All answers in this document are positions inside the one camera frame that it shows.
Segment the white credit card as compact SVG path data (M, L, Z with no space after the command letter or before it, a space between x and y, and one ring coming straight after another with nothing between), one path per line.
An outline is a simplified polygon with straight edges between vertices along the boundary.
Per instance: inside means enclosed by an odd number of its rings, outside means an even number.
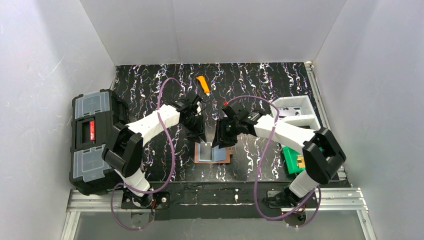
M201 162L210 162L212 160L212 143L202 142L198 148L199 157L198 160Z

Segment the black toolbox with clear lids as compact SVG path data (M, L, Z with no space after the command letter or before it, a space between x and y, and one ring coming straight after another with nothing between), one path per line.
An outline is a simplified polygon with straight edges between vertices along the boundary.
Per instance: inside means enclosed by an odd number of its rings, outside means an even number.
M130 118L128 104L110 89L72 100L69 182L81 194L104 195L122 181L102 153L112 126Z

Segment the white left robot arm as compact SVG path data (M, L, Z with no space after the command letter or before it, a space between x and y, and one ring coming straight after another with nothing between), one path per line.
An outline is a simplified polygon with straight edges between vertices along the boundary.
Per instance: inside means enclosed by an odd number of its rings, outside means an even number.
M192 91L183 98L168 101L140 120L128 124L116 123L111 128L102 159L135 196L142 198L154 194L141 169L145 144L177 125L185 127L189 141L206 141L205 120L201 114L203 104L203 99Z

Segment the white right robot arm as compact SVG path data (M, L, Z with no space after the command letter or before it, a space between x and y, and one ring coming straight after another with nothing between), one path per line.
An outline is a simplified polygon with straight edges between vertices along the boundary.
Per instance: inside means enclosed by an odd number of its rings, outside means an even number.
M232 101L223 106L225 117L216 122L213 147L234 146L238 135L267 138L301 154L305 169L286 187L285 195L298 200L336 175L347 157L330 129L298 127L278 120L262 110L248 111Z

